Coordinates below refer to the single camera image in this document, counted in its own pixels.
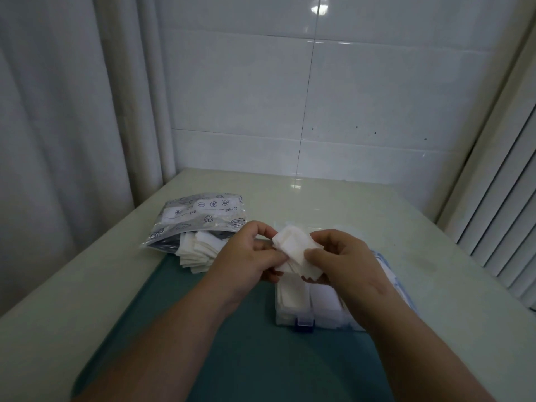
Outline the person's left hand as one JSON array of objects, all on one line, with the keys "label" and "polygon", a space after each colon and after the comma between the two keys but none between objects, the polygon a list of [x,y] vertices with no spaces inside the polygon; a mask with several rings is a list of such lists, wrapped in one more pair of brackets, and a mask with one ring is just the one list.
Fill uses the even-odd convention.
[{"label": "person's left hand", "polygon": [[277,232],[260,221],[246,223],[219,252],[203,284],[223,304],[236,307],[261,280],[277,283],[281,272],[276,269],[257,269],[253,252],[275,249],[272,238]]}]

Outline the person's right hand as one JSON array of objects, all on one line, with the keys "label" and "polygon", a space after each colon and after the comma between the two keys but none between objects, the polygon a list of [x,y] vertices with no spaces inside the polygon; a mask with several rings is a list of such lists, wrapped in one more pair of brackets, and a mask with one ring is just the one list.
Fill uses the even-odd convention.
[{"label": "person's right hand", "polygon": [[314,231],[312,239],[333,254],[333,268],[323,276],[348,306],[374,304],[393,287],[367,244],[340,230]]}]

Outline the white square cotton pad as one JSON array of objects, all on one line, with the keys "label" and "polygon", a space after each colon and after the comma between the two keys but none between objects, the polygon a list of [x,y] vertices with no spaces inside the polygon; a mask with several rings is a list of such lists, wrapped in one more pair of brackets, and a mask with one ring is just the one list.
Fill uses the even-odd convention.
[{"label": "white square cotton pad", "polygon": [[309,263],[304,256],[307,249],[323,249],[310,234],[296,226],[287,225],[272,238],[272,244],[276,250],[288,257],[288,261],[276,270],[312,281],[318,281],[322,276],[323,272]]}]

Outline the person's right forearm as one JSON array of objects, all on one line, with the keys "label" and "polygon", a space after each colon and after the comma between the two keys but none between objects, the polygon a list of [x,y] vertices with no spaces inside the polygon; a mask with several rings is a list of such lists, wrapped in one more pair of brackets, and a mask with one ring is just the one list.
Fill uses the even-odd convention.
[{"label": "person's right forearm", "polygon": [[334,288],[372,338],[396,402],[496,402],[390,283]]}]

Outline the person's left forearm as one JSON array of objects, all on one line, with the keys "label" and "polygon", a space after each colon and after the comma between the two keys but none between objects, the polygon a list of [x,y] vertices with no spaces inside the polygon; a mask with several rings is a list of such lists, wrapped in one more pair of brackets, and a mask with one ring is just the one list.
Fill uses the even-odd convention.
[{"label": "person's left forearm", "polygon": [[72,402],[184,402],[220,326],[273,272],[212,268]]}]

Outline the neat stack of white pads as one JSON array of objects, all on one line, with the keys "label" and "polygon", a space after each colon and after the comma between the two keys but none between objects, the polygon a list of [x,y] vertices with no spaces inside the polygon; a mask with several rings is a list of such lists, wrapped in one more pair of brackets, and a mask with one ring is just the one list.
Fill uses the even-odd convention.
[{"label": "neat stack of white pads", "polygon": [[327,284],[311,284],[310,297],[314,311],[331,313],[343,310],[338,294]]},{"label": "neat stack of white pads", "polygon": [[310,284],[297,274],[284,273],[276,284],[276,310],[294,316],[311,313]]}]

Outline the clear plastic storage box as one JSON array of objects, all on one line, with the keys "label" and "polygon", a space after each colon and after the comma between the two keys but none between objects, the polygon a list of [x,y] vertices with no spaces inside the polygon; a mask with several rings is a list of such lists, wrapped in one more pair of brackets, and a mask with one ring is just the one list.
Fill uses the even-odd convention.
[{"label": "clear plastic storage box", "polygon": [[[306,283],[309,283],[310,285],[322,284],[321,277],[318,279],[318,281],[312,281],[312,280],[304,279],[304,278],[302,278],[302,280],[305,281]],[[292,326],[294,327],[296,331],[305,331],[305,332],[312,332],[315,329],[352,330],[352,331],[360,331],[360,332],[365,331],[357,323],[357,321],[352,317],[352,315],[350,314],[349,310],[347,309],[342,299],[340,297],[339,299],[343,306],[343,310],[340,312],[326,313],[326,312],[314,311],[312,308],[312,311],[309,314],[294,316],[294,315],[289,315],[289,314],[285,314],[282,312],[278,312],[276,310],[276,324]]]}]

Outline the loose pile of cotton pads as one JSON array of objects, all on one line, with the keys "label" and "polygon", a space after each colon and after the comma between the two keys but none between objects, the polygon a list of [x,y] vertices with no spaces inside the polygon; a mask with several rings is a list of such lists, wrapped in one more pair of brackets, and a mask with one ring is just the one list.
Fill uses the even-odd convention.
[{"label": "loose pile of cotton pads", "polygon": [[180,234],[175,255],[179,265],[193,274],[206,273],[233,234],[224,231],[189,231]]}]

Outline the white and blue plastic packet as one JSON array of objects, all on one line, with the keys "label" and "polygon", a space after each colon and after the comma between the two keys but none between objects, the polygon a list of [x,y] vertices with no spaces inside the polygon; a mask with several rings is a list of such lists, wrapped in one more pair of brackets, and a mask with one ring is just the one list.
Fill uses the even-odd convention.
[{"label": "white and blue plastic packet", "polygon": [[387,278],[393,285],[394,289],[401,296],[401,298],[405,301],[405,303],[412,309],[412,311],[414,311],[418,315],[419,312],[416,306],[412,302],[411,297],[409,296],[408,292],[405,290],[405,288],[401,284],[398,277],[395,275],[395,273],[391,269],[388,261],[385,259],[385,257],[381,253],[374,251],[374,250],[372,251],[372,253],[374,254],[374,257],[376,258],[376,260],[379,262],[380,266],[382,267],[385,275],[387,276]]}]

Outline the grey patterned zip bag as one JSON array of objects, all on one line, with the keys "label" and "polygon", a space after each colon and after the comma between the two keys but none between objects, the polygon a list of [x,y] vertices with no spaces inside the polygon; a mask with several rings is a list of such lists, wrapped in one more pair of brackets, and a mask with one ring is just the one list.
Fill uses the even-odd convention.
[{"label": "grey patterned zip bag", "polygon": [[228,238],[247,222],[243,197],[233,193],[200,193],[167,201],[141,248],[175,253],[186,233],[207,231]]}]

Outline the teal rubber mat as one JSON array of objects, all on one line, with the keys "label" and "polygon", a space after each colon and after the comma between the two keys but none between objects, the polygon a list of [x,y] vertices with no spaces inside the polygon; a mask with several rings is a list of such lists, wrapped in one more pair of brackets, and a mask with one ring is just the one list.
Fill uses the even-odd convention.
[{"label": "teal rubber mat", "polygon": [[[72,396],[200,280],[164,256],[75,380]],[[276,325],[274,287],[258,284],[219,329],[188,402],[394,402],[364,332]]]}]

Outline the white slatted blinds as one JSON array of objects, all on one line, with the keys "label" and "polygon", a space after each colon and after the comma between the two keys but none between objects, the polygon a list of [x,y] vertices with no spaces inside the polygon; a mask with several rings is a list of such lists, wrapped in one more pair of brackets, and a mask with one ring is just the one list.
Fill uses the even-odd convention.
[{"label": "white slatted blinds", "polygon": [[536,312],[536,18],[437,225]]}]

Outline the white curtain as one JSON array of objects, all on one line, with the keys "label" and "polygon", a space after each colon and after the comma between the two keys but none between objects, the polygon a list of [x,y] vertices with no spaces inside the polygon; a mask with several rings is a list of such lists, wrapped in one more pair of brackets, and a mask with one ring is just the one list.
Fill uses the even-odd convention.
[{"label": "white curtain", "polygon": [[177,173],[157,0],[0,0],[0,317]]}]

